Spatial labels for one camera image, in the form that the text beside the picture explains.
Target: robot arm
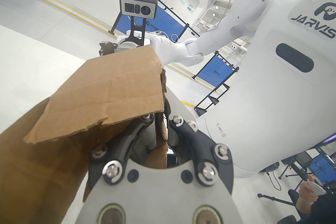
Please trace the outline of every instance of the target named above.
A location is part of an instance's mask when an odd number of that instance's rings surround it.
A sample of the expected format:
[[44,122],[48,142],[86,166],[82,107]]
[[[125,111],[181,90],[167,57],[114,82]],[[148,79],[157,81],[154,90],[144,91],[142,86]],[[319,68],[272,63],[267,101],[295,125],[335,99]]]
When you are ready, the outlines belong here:
[[[162,65],[178,62],[185,66],[193,66],[203,61],[204,56],[229,44],[242,36],[253,36],[264,18],[264,15],[275,0],[236,0],[230,12],[219,22],[217,26],[203,33],[199,38],[190,38],[181,43],[173,43],[169,38],[146,32],[144,44],[151,45]],[[125,38],[118,38],[122,47]]]

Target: black oval window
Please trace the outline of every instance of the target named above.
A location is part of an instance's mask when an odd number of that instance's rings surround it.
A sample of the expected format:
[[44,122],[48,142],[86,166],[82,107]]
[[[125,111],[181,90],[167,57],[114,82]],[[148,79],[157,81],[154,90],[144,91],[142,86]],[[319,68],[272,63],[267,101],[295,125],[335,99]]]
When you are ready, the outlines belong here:
[[275,51],[279,57],[292,64],[301,72],[308,73],[314,68],[314,61],[310,57],[307,57],[285,43],[279,44]]

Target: cardboard flap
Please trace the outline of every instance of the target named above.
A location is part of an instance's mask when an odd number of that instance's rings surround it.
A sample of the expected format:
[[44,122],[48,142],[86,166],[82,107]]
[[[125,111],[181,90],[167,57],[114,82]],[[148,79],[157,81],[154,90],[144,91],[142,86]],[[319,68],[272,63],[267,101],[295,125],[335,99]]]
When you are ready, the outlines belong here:
[[163,111],[161,73],[151,46],[90,59],[50,97],[24,140],[58,139],[99,123],[111,125]]

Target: brown cardboard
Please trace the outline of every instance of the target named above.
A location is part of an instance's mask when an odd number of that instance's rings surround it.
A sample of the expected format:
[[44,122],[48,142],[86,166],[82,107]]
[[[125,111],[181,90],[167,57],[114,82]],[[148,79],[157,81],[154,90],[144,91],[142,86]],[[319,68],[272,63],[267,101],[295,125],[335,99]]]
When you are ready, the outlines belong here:
[[[61,223],[88,171],[93,146],[122,132],[127,120],[163,111],[164,82],[150,46],[92,59],[4,131],[0,222]],[[146,166],[165,168],[164,126],[156,132],[157,147]]]
[[51,96],[24,140],[57,139],[99,123],[119,123],[162,111],[161,72],[160,60],[150,46],[90,59]]

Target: white controller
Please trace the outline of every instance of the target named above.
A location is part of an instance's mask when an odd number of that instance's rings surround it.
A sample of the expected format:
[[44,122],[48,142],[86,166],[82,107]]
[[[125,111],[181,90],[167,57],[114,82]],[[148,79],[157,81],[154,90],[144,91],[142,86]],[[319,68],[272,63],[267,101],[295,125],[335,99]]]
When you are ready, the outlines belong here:
[[308,181],[308,185],[314,190],[313,193],[311,193],[311,195],[323,195],[325,194],[325,190],[320,187],[317,183],[314,183],[314,182],[311,182],[311,181]]

